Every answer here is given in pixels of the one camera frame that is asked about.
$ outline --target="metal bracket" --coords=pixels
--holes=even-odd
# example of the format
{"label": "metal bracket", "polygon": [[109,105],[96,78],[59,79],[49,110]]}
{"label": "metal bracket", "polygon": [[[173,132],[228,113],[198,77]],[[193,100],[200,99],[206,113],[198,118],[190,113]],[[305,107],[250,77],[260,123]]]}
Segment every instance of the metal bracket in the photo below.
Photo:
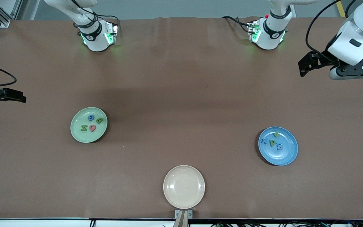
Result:
{"label": "metal bracket", "polygon": [[[337,59],[335,56],[327,52],[326,50],[322,52],[324,56],[329,57],[330,59]],[[299,62],[299,72],[301,73],[301,77],[304,77],[308,72],[314,69],[320,69],[324,66],[338,66],[338,59],[337,62],[330,62],[329,60],[325,59],[318,53],[311,51],[307,53]]]}
{"label": "metal bracket", "polygon": [[254,20],[251,23],[247,23],[247,30],[249,31],[249,42],[256,42],[258,40],[258,37],[261,34],[260,30],[260,20]]}
{"label": "metal bracket", "polygon": [[9,23],[12,17],[4,11],[4,9],[0,6],[0,23],[1,27],[9,27]]}
{"label": "metal bracket", "polygon": [[118,33],[118,25],[111,22],[106,22],[106,32],[108,33],[107,42],[109,44],[115,45]]}
{"label": "metal bracket", "polygon": [[[182,210],[175,210],[175,218],[179,215],[180,211]],[[188,219],[193,219],[193,210],[186,210]]]}
{"label": "metal bracket", "polygon": [[187,227],[188,220],[193,218],[193,210],[175,210],[176,221],[173,227]]}
{"label": "metal bracket", "polygon": [[10,12],[10,16],[13,19],[17,19],[19,9],[22,7],[23,0],[16,0],[15,5],[13,6],[12,12]]}

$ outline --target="green plate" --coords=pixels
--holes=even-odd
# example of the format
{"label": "green plate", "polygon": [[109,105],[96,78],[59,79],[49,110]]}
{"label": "green plate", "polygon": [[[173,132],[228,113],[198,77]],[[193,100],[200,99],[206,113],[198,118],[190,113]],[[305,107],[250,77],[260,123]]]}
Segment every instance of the green plate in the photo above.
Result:
{"label": "green plate", "polygon": [[91,143],[98,140],[106,129],[107,116],[96,107],[82,109],[71,121],[71,134],[74,139],[81,143]]}

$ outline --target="plate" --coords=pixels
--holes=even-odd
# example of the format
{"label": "plate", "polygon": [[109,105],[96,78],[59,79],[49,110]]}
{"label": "plate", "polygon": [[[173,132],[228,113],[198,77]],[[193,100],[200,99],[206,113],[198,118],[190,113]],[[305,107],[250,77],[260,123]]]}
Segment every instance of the plate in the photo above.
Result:
{"label": "plate", "polygon": [[270,127],[258,138],[261,155],[271,164],[285,166],[298,155],[298,143],[294,135],[285,128]]}
{"label": "plate", "polygon": [[71,121],[71,134],[81,143],[91,143],[105,133],[107,116],[99,108],[88,107],[80,110]]}
{"label": "plate", "polygon": [[163,181],[167,201],[178,209],[190,209],[201,201],[205,182],[201,173],[192,166],[182,165],[171,169]]}

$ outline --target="green led light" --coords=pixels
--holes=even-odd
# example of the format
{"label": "green led light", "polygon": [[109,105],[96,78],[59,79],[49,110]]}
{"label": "green led light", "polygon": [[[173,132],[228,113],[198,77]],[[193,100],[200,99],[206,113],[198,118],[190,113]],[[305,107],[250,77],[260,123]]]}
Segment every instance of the green led light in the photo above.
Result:
{"label": "green led light", "polygon": [[113,43],[113,36],[112,36],[111,34],[107,34],[107,33],[105,33],[105,37],[106,37],[107,42],[108,42],[109,44],[112,44],[112,43]]}
{"label": "green led light", "polygon": [[82,33],[81,33],[81,37],[82,37],[82,40],[84,41],[84,44],[87,45],[86,41],[85,41],[85,37],[84,37],[84,35],[82,35]]}
{"label": "green led light", "polygon": [[279,42],[282,42],[282,39],[284,38],[284,35],[285,35],[285,32],[284,32],[284,33],[282,33],[282,35],[281,35],[281,39],[279,40]]}
{"label": "green led light", "polygon": [[257,30],[257,32],[255,34],[253,34],[252,41],[257,42],[260,35],[261,35],[261,30],[259,29],[259,30]]}

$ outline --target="black cable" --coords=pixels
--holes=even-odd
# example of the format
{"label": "black cable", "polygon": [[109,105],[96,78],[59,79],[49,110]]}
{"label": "black cable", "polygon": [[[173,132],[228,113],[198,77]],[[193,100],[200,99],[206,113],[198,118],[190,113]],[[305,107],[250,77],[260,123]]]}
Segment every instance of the black cable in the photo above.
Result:
{"label": "black cable", "polygon": [[240,25],[240,27],[241,27],[241,28],[242,28],[245,32],[250,33],[250,34],[254,34],[254,32],[251,32],[251,31],[249,31],[249,30],[246,30],[246,29],[243,27],[243,25],[244,25],[244,26],[247,26],[247,23],[252,23],[252,22],[253,22],[253,20],[252,20],[252,21],[249,21],[249,22],[247,22],[247,23],[243,23],[243,22],[241,22],[241,21],[239,20],[239,17],[236,17],[236,19],[234,19],[233,17],[230,17],[230,16],[224,16],[224,17],[222,17],[222,18],[231,19],[231,20],[233,20],[234,22],[238,23],[238,24]]}
{"label": "black cable", "polygon": [[316,15],[316,17],[314,17],[313,18],[313,20],[311,21],[311,23],[309,24],[309,27],[308,27],[308,30],[307,30],[307,32],[306,32],[306,37],[305,37],[305,42],[306,42],[306,46],[309,48],[309,49],[311,49],[311,50],[313,50],[314,52],[316,52],[316,53],[318,53],[320,56],[322,56],[322,57],[324,57],[325,59],[327,59],[327,60],[329,60],[330,62],[336,62],[336,61],[333,61],[333,60],[331,60],[330,58],[328,58],[328,57],[326,57],[324,54],[322,54],[320,51],[318,51],[318,50],[316,50],[316,49],[314,49],[310,44],[309,44],[309,42],[308,42],[308,38],[309,38],[309,32],[310,32],[310,28],[312,27],[312,25],[314,24],[314,22],[316,21],[316,19],[327,9],[327,8],[329,8],[330,6],[332,6],[332,5],[334,5],[334,4],[336,4],[336,3],[338,3],[339,1],[341,1],[341,0],[335,0],[334,2],[332,2],[332,3],[330,3],[330,4],[328,4],[326,7],[324,7],[317,15]]}
{"label": "black cable", "polygon": [[87,10],[85,10],[83,7],[81,7],[75,0],[71,0],[76,6],[78,6],[79,8],[81,8],[83,11],[85,11],[85,12],[88,12],[88,13],[90,13],[90,14],[93,14],[93,16],[94,16],[94,18],[93,18],[93,20],[92,19],[90,19],[88,16],[86,16],[91,22],[95,22],[96,20],[95,20],[95,12],[89,12],[89,11],[87,11]]}
{"label": "black cable", "polygon": [[236,20],[238,21],[238,23],[239,23],[240,27],[241,27],[241,28],[242,28],[245,32],[250,33],[250,34],[254,34],[254,33],[255,33],[255,32],[251,32],[251,31],[249,31],[249,30],[246,30],[246,29],[243,27],[242,23],[240,22],[239,17],[236,17]]}
{"label": "black cable", "polygon": [[[326,227],[326,226],[333,226],[337,222],[342,223],[349,223],[352,225],[352,227],[363,227],[363,222],[357,222],[357,221],[351,221],[351,220],[344,220],[344,219],[337,219],[334,220],[331,224],[325,224],[322,222],[301,222],[301,221],[291,221],[288,223],[280,223],[278,227],[287,227],[289,224],[293,225],[293,227]],[[238,227],[266,227],[261,223],[253,222],[253,221],[236,221],[236,222],[218,222],[218,224],[222,224],[224,227],[230,227],[233,224],[236,224]]]}
{"label": "black cable", "polygon": [[13,82],[9,82],[9,83],[6,83],[6,84],[0,84],[0,87],[2,87],[2,86],[8,86],[8,85],[12,85],[12,84],[16,83],[17,79],[16,79],[15,76],[13,76],[12,74],[8,73],[4,69],[0,69],[0,71],[6,73],[7,75],[9,75],[9,76],[11,76],[13,78]]}
{"label": "black cable", "polygon": [[236,23],[239,23],[239,24],[241,24],[241,25],[246,25],[246,26],[247,26],[247,24],[246,24],[246,23],[242,23],[242,22],[240,22],[240,21],[237,21],[235,18],[230,17],[230,16],[224,16],[224,17],[222,17],[222,18],[231,19],[231,20],[233,20],[233,21],[234,21],[234,22],[236,22]]}
{"label": "black cable", "polygon": [[350,7],[354,4],[356,0],[352,0],[350,4],[348,4],[347,8],[345,9],[345,18],[348,18],[348,11],[350,10]]}
{"label": "black cable", "polygon": [[95,227],[95,225],[96,225],[96,220],[95,219],[91,219],[90,220],[89,227]]}
{"label": "black cable", "polygon": [[96,17],[114,17],[115,19],[117,19],[118,21],[118,24],[120,25],[120,20],[116,17],[116,16],[112,16],[112,15],[100,15],[100,14],[97,14],[95,12],[89,12],[88,10],[86,10],[85,8],[81,7],[75,0],[71,0],[76,6],[78,6],[79,8],[81,8],[83,11],[87,12],[87,13],[90,13],[90,14],[93,14],[94,16]]}

